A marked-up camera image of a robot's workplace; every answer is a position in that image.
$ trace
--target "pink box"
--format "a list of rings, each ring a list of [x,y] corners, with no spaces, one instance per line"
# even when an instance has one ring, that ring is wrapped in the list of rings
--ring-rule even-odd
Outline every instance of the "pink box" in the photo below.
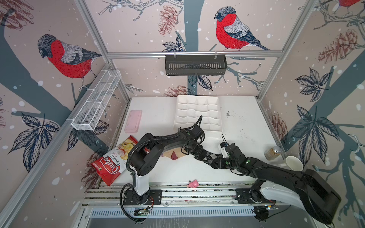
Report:
[[[138,132],[139,123],[141,122],[142,110],[131,110],[129,112],[126,127],[124,128],[125,133],[136,133]]]

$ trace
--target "chip bag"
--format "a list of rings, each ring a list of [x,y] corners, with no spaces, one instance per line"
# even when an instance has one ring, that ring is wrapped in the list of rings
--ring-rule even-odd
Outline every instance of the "chip bag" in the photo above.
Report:
[[[135,138],[129,136],[123,143],[92,163],[97,174],[108,186],[126,169],[128,153],[137,143]]]

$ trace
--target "black hanging shelf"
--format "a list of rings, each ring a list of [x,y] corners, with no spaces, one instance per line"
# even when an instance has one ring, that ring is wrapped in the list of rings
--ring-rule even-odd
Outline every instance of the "black hanging shelf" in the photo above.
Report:
[[[166,55],[165,70],[168,76],[224,75],[226,55]]]

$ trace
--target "mesh basket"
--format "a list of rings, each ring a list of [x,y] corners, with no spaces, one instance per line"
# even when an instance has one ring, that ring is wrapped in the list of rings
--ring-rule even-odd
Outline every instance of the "mesh basket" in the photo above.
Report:
[[[167,55],[165,70],[168,76],[224,75],[227,69],[225,55]]]
[[[119,70],[105,71],[71,124],[76,130],[95,130],[120,78]]]

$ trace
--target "glass jar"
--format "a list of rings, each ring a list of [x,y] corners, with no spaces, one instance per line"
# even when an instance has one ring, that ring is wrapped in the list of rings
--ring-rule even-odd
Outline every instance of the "glass jar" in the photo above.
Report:
[[[268,161],[271,161],[274,160],[279,155],[281,155],[282,151],[283,150],[281,149],[280,146],[274,146],[270,148],[268,151],[266,151],[264,155]]]

